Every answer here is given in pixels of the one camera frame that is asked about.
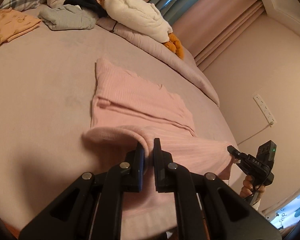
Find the finger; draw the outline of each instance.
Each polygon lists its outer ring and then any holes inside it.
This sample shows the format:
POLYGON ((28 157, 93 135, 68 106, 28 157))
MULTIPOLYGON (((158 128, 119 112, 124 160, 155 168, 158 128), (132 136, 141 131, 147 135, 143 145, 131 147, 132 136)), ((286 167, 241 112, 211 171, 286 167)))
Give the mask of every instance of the finger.
POLYGON ((245 179, 248 180, 248 181, 252 181, 253 180, 253 178, 252 178, 251 175, 247 175, 245 179))
POLYGON ((251 190, 249 190, 246 187, 242 187, 241 192, 239 194, 240 197, 247 197, 250 196, 252 194, 251 190))
POLYGON ((266 191, 266 186, 265 185, 262 185, 258 191, 260 191, 261 193, 264 193, 266 191))
POLYGON ((263 192, 259 192, 256 201, 259 201, 262 198, 263 192))
POLYGON ((250 190, 253 189, 253 185, 252 185, 251 182, 248 181, 248 180, 244 180, 244 181, 243 181, 243 185, 244 185, 247 189, 250 189, 250 190))

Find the white sleeve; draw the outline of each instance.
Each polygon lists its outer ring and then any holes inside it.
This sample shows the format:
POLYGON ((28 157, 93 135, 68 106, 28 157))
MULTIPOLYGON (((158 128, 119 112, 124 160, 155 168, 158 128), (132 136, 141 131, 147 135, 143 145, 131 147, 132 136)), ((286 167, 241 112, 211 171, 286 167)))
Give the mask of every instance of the white sleeve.
POLYGON ((252 207, 255 209, 255 210, 258 210, 259 206, 260 206, 260 201, 259 200, 257 203, 255 203, 252 207))

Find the white fluffy plush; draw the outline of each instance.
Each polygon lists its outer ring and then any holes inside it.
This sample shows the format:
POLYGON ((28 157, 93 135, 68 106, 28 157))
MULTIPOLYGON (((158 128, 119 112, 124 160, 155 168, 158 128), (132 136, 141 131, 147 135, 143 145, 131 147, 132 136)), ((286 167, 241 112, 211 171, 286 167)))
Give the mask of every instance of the white fluffy plush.
POLYGON ((169 41, 172 28, 154 4, 143 0, 105 0, 104 6, 112 19, 130 29, 160 43, 169 41))

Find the pink wall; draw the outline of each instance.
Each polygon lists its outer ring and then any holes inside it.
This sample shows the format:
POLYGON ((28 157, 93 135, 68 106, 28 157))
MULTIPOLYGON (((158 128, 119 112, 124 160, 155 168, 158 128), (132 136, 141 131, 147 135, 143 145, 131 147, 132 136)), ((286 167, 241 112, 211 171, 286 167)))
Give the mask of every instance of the pink wall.
MULTIPOLYGON (((277 123, 240 145, 255 155, 268 140, 277 144, 273 173, 260 210, 300 187, 300 38, 262 14, 204 71, 237 143, 267 126, 253 100, 264 99, 277 123)), ((234 184, 240 191, 242 180, 234 184)))

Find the pink towel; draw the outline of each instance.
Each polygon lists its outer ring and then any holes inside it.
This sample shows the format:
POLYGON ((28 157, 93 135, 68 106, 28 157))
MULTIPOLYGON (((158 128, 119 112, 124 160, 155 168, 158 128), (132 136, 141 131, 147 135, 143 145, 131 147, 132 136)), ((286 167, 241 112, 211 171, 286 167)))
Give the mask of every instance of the pink towel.
MULTIPOLYGON (((91 129, 84 136, 109 145, 108 155, 115 155, 118 146, 128 152, 138 141, 147 169, 158 137, 173 161, 191 172, 219 174, 230 163, 229 143, 197 137, 192 114, 179 95, 105 59, 97 60, 96 74, 91 129)), ((153 168, 146 172, 143 187, 142 193, 125 194, 122 239, 141 239, 145 232, 153 236, 176 225, 173 194, 155 191, 153 168)))

